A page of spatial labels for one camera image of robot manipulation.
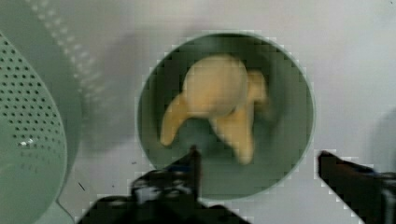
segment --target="white surface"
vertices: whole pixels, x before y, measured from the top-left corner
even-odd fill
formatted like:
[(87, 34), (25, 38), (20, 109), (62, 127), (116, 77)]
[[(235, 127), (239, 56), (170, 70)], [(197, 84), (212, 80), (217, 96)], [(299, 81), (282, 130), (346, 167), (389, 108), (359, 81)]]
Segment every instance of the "white surface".
[(396, 128), (386, 125), (396, 122), (395, 7), (361, 0), (53, 0), (38, 13), (55, 9), (48, 27), (81, 71), (90, 118), (76, 167), (98, 194), (128, 194), (128, 184), (150, 169), (135, 141), (134, 100), (172, 45), (201, 29), (274, 37), (314, 87), (314, 143), (282, 187), (226, 204), (253, 223), (333, 224), (361, 221), (318, 179), (319, 150), (396, 170)]

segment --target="plush toy leg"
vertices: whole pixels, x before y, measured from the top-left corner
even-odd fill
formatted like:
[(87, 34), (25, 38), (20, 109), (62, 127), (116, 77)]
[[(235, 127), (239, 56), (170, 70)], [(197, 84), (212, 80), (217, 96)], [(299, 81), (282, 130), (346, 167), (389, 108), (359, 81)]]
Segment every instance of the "plush toy leg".
[(218, 137), (233, 148), (238, 161), (249, 164), (254, 152), (253, 104), (247, 104), (228, 116), (211, 119), (210, 123)]
[(171, 145), (178, 129), (189, 117), (186, 100), (182, 94), (179, 94), (168, 106), (163, 116), (161, 143), (165, 146)]

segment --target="green colander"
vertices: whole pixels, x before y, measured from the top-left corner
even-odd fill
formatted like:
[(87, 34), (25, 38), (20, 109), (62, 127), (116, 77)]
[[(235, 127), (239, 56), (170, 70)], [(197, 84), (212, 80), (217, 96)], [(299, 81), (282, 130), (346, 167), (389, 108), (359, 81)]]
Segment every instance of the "green colander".
[(78, 148), (73, 68), (23, 1), (0, 2), (0, 223), (73, 223), (57, 204)]

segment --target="plush toy arm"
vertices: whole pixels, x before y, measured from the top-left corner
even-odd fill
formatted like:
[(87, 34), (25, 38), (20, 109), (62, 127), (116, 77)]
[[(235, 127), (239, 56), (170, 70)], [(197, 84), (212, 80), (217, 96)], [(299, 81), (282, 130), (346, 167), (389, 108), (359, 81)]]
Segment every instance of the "plush toy arm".
[(165, 146), (171, 145), (178, 129), (189, 117), (186, 100), (182, 94), (179, 94), (168, 106), (163, 116), (161, 143)]

